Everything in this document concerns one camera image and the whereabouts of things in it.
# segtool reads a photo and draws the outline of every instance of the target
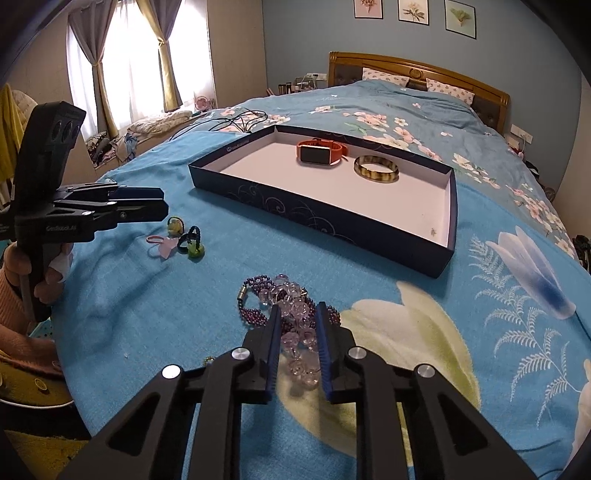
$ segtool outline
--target beige wall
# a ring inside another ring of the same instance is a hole
[[[267,96],[261,0],[208,0],[207,22],[217,104]]]
[[[554,201],[571,238],[576,235],[591,238],[591,87],[585,77],[581,90],[573,153]]]
[[[25,92],[37,103],[72,102],[66,63],[66,27],[67,14],[62,12],[33,40],[8,77],[13,89]],[[86,183],[96,178],[84,140],[79,135],[68,157],[63,182]]]

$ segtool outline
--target person's arm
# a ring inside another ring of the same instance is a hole
[[[65,253],[71,250],[71,245],[63,247]],[[29,322],[18,285],[19,275],[30,271],[31,263],[26,255],[15,244],[10,245],[0,270],[0,361],[40,374],[61,375],[54,342],[27,335]],[[63,291],[60,280],[61,274],[49,269],[46,281],[35,287],[35,296],[43,303],[54,302]]]

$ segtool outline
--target headboard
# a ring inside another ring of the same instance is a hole
[[[472,109],[482,122],[501,135],[505,133],[505,120],[509,95],[478,80],[450,70],[412,60],[371,55],[366,53],[330,53],[329,87],[349,85],[363,79],[363,68],[410,77],[408,88],[427,91],[427,78],[463,88],[474,93]]]

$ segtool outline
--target brown and yellow bangle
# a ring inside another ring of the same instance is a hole
[[[392,171],[375,171],[363,166],[369,163],[383,165]],[[357,157],[353,164],[353,168],[357,175],[368,180],[378,181],[380,183],[393,183],[398,180],[398,166],[392,160],[376,157],[375,155],[363,155]]]

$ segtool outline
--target window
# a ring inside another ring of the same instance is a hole
[[[185,108],[196,96],[214,96],[209,37],[203,0],[184,0],[169,39],[174,75]],[[76,106],[91,112],[84,139],[97,133],[92,68],[68,27],[68,73]],[[135,0],[119,0],[103,54],[109,107],[120,131],[164,110],[158,40]]]

